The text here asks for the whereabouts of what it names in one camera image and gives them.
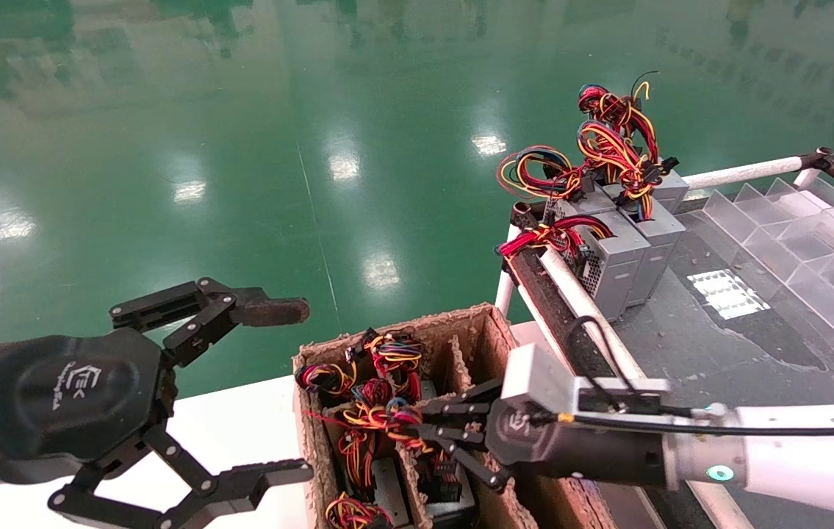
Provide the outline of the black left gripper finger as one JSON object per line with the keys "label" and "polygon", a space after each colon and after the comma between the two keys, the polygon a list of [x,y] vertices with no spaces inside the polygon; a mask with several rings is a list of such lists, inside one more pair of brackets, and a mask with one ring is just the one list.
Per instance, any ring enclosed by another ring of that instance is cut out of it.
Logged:
{"label": "black left gripper finger", "polygon": [[52,494],[48,508],[94,528],[205,528],[217,518],[256,510],[269,489],[308,482],[314,476],[313,466],[303,458],[242,465],[211,475],[164,426],[149,428],[141,442],[189,486],[178,505],[161,512],[99,497],[96,489],[114,466],[92,464]]}
{"label": "black left gripper finger", "polygon": [[145,332],[177,322],[162,352],[169,366],[188,366],[239,325],[284,327],[306,321],[305,298],[272,298],[261,287],[232,288],[200,278],[131,299],[109,311],[113,328]]}

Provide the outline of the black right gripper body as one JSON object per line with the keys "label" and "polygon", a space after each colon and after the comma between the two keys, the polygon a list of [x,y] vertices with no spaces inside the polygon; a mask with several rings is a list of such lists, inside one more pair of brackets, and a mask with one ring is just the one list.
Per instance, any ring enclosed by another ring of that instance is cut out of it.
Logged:
{"label": "black right gripper body", "polygon": [[662,436],[591,428],[555,413],[495,403],[485,424],[485,448],[501,466],[543,478],[578,478],[666,489]]}

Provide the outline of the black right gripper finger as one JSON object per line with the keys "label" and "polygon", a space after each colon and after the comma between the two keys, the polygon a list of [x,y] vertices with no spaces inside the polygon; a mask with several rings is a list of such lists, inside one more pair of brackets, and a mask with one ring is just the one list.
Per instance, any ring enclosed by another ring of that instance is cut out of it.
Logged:
{"label": "black right gripper finger", "polygon": [[473,432],[459,428],[446,428],[441,425],[417,425],[417,436],[423,441],[436,443],[451,458],[460,464],[468,475],[477,478],[481,484],[491,490],[504,490],[511,478],[511,473],[500,463],[494,467],[475,454],[488,453],[483,432]]}
{"label": "black right gripper finger", "polygon": [[446,426],[485,422],[502,391],[502,378],[474,385],[463,392],[438,396],[423,403],[423,424]]}

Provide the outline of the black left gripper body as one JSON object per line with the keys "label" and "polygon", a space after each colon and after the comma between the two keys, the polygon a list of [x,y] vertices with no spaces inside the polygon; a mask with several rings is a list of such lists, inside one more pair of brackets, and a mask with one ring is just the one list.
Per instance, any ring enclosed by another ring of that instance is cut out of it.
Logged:
{"label": "black left gripper body", "polygon": [[165,424],[175,374],[155,342],[124,328],[0,344],[0,484],[32,485],[85,465],[120,475]]}

